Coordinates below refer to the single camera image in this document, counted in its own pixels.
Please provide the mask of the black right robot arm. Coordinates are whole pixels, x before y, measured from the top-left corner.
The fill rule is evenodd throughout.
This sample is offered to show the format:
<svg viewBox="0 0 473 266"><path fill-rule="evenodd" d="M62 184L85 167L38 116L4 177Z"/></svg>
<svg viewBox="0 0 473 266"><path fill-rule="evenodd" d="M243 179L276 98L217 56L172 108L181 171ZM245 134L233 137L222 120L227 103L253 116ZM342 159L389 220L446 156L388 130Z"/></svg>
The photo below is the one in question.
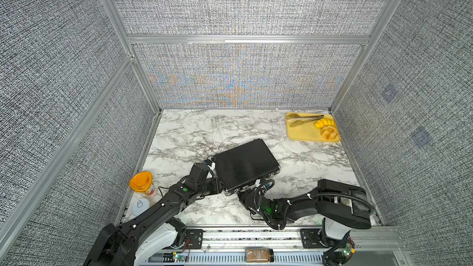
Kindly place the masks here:
<svg viewBox="0 0 473 266"><path fill-rule="evenodd" d="M372 227L370 216L374 207L361 187L322 179L316 188L303 195L271 200L265 194L274 184L271 179L252 190L238 193L240 203L251 214L259 215L273 230L283 230L291 222L318 214L323 216L319 236L322 244L328 247L341 241L352 229Z"/></svg>

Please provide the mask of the black poker set case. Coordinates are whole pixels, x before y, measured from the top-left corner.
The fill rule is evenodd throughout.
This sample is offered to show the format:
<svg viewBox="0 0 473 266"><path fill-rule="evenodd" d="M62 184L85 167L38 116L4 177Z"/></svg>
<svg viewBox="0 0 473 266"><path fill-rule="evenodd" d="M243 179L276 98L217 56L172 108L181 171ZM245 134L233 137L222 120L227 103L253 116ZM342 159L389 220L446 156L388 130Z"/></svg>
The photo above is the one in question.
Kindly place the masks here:
<svg viewBox="0 0 473 266"><path fill-rule="evenodd" d="M280 172L280 164L262 139L214 155L223 192L232 195Z"/></svg>

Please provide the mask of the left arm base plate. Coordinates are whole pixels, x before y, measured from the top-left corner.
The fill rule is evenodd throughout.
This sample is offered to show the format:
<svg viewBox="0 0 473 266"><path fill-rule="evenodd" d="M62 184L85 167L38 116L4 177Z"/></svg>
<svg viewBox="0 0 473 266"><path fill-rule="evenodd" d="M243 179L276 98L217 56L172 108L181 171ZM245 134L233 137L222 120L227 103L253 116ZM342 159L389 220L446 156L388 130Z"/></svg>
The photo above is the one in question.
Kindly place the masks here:
<svg viewBox="0 0 473 266"><path fill-rule="evenodd" d="M175 242L171 246L165 248L165 250L182 252L188 249L201 249L203 244L203 233L204 230L202 229L187 230L184 236L179 235L177 237L177 241L182 241L181 244L178 245Z"/></svg>

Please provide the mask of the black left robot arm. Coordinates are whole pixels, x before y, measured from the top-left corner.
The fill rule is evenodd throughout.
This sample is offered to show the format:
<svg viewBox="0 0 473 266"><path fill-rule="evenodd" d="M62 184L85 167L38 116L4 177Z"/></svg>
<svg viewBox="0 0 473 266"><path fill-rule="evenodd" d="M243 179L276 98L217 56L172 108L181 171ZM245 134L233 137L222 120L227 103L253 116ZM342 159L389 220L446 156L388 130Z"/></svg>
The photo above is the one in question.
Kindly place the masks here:
<svg viewBox="0 0 473 266"><path fill-rule="evenodd" d="M214 173L215 162L195 163L190 174L172 185L157 204L134 219L116 226L108 224L99 233L85 266L132 266L139 246L201 197L218 195L222 185Z"/></svg>

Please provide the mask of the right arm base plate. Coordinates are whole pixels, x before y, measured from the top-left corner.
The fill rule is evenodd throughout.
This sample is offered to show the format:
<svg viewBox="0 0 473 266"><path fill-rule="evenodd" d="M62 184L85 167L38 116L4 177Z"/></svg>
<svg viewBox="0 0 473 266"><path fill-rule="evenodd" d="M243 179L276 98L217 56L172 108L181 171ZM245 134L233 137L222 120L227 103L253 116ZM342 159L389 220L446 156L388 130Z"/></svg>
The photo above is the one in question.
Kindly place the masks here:
<svg viewBox="0 0 473 266"><path fill-rule="evenodd" d="M301 229L300 235L304 249L327 249L329 251L334 248L330 255L337 258L349 258L355 252L355 244L350 235L347 238L342 237L340 240L331 238L323 227Z"/></svg>

